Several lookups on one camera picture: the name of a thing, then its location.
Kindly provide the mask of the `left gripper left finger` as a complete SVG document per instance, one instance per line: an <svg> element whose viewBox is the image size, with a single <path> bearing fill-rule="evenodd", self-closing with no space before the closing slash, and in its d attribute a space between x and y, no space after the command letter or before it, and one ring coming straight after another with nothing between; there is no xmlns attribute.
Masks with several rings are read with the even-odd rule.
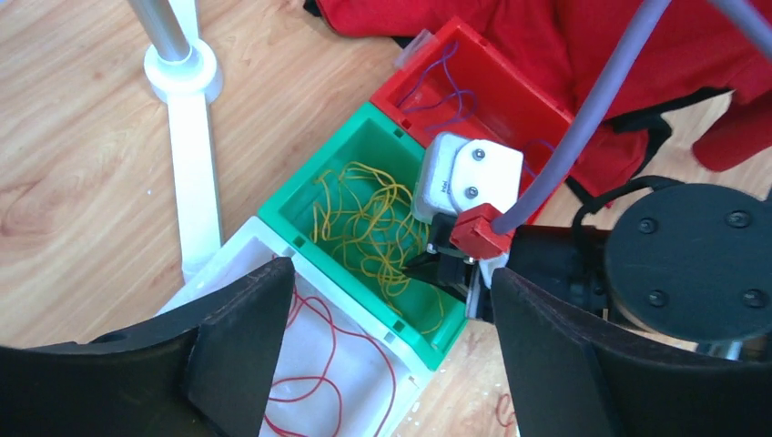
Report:
<svg viewBox="0 0 772 437"><path fill-rule="evenodd" d="M4 436L256 436L295 285L290 259L89 343L1 349Z"/></svg>

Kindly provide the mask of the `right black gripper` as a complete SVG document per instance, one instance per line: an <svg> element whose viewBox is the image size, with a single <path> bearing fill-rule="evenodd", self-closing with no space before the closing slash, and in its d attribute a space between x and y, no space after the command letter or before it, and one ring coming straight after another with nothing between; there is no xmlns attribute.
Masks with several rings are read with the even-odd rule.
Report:
<svg viewBox="0 0 772 437"><path fill-rule="evenodd" d="M425 249L403 264L402 273L464 303L467 318L493 320L493 274L510 260L506 236L492 228L500 216L499 212L434 215Z"/></svg>

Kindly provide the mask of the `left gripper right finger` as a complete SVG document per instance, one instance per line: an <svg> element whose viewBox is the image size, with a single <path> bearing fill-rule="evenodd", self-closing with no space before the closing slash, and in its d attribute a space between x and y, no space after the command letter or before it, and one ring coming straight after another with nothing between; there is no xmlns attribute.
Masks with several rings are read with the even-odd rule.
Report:
<svg viewBox="0 0 772 437"><path fill-rule="evenodd" d="M494 325L524 436L768 436L771 366L684 351L565 303L509 269Z"/></svg>

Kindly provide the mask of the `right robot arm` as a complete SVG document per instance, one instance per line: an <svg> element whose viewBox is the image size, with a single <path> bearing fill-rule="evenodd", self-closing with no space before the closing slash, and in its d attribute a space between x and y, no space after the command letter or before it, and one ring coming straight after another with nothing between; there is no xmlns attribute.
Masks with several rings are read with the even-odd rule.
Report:
<svg viewBox="0 0 772 437"><path fill-rule="evenodd" d="M510 250L465 258L437 216L402 272L491 320L487 279L505 267L616 325L693 342L738 361L771 358L771 201L734 188L635 178L589 198L568 227L523 225Z"/></svg>

